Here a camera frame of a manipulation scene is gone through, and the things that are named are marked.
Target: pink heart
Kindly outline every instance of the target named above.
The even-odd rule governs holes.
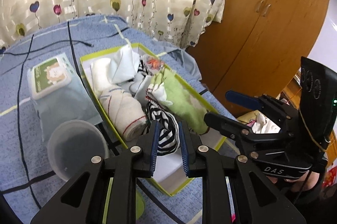
[[[58,16],[62,13],[62,8],[59,4],[54,6],[54,13]]]

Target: rolled bandage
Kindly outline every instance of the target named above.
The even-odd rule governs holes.
[[[140,136],[147,126],[141,104],[121,87],[112,84],[104,90],[99,101],[119,135],[126,141]]]

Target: wardrobe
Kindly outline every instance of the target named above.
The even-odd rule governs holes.
[[[189,48],[213,95],[234,115],[247,109],[225,99],[228,90],[277,96],[313,47],[329,0],[226,0],[213,22]]]

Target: striped cloth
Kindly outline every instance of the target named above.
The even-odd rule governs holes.
[[[151,123],[152,120],[157,120],[163,125],[159,134],[158,156],[164,156],[169,153],[174,153],[180,147],[179,128],[175,116],[164,110],[156,101],[146,97],[149,102],[146,105],[145,114]]]

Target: red object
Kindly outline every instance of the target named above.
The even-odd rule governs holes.
[[[59,4],[54,6],[54,13],[58,16],[62,13],[62,8]]]
[[[333,184],[335,184],[336,176],[337,176],[337,167],[334,167],[328,172],[326,172],[324,182],[323,182],[323,188],[332,186]]]

